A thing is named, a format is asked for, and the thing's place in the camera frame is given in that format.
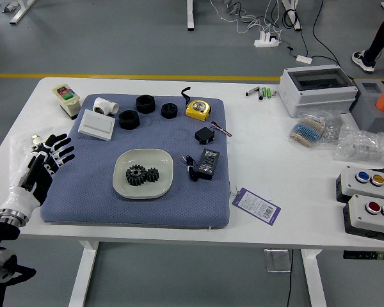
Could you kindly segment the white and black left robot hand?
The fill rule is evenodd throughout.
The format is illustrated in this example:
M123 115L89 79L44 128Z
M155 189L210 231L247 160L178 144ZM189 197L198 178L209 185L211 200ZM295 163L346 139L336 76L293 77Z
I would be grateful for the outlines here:
M24 223L44 203L55 173L74 158L70 142L66 134L51 134L32 149L11 181L0 219L12 217Z

